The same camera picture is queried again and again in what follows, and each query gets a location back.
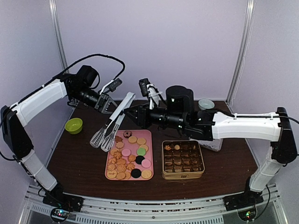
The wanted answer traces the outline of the metal serving tongs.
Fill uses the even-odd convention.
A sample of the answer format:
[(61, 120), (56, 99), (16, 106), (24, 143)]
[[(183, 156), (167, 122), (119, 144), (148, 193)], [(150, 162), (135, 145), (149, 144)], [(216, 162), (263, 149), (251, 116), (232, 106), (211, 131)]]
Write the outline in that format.
[(123, 119), (124, 110), (128, 109), (135, 99), (135, 93), (128, 92), (125, 98), (117, 106), (115, 111), (109, 117), (107, 123), (97, 131), (90, 140), (90, 145), (94, 148), (100, 148), (104, 152), (109, 152), (115, 141), (116, 133), (119, 130)]

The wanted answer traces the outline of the brown leaf cookie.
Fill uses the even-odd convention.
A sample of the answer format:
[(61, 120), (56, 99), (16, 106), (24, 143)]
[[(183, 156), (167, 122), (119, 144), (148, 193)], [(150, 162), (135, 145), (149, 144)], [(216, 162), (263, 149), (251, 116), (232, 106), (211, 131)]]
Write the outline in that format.
[(169, 151), (169, 150), (171, 150), (171, 147), (170, 147), (169, 145), (166, 145), (166, 146), (164, 147), (164, 149), (167, 150), (167, 151)]

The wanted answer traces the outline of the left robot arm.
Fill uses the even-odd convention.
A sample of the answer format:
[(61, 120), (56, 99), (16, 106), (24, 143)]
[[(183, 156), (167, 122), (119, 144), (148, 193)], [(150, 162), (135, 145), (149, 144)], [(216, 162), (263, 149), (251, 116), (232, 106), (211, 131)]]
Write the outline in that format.
[(118, 77), (114, 78), (96, 92), (92, 84), (98, 77), (99, 73), (88, 65), (83, 65), (76, 74), (63, 71), (19, 102), (4, 106), (0, 111), (3, 139), (13, 152), (13, 160), (46, 191), (49, 200), (57, 207), (66, 205), (67, 196), (36, 153), (33, 139), (28, 134), (29, 125), (65, 98), (78, 100), (101, 113), (108, 113), (108, 106), (112, 103), (108, 93), (115, 91), (122, 81)]

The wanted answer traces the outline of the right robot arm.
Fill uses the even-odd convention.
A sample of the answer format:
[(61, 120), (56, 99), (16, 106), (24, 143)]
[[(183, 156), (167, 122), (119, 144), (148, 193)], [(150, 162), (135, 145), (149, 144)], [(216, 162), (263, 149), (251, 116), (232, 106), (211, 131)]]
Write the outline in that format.
[(194, 109), (193, 91), (175, 85), (166, 89), (166, 107), (147, 103), (125, 109), (125, 114), (136, 125), (147, 129), (155, 124), (162, 129), (173, 128), (195, 140), (220, 140), (228, 138), (261, 139), (270, 142), (265, 161), (248, 178), (240, 203), (251, 205), (268, 182), (286, 164), (294, 161), (297, 147), (286, 109), (266, 114), (232, 114), (220, 109)]

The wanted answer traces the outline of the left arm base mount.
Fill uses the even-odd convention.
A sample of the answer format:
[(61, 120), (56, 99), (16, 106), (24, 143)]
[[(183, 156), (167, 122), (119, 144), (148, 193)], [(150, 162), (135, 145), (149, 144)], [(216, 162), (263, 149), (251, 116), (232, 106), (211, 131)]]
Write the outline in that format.
[(56, 223), (66, 221), (72, 212), (80, 212), (83, 202), (82, 197), (68, 194), (63, 194), (62, 201), (58, 201), (49, 195), (43, 197), (43, 203), (53, 207), (50, 211), (50, 218)]

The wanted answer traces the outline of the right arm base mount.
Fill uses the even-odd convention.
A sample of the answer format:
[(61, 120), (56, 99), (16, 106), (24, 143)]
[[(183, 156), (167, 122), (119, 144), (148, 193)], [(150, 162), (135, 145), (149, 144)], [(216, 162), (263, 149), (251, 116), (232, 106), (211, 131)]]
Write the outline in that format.
[(246, 197), (244, 193), (226, 196), (223, 198), (226, 211), (236, 210), (238, 217), (244, 222), (254, 221), (257, 218), (256, 205), (262, 203), (263, 197)]

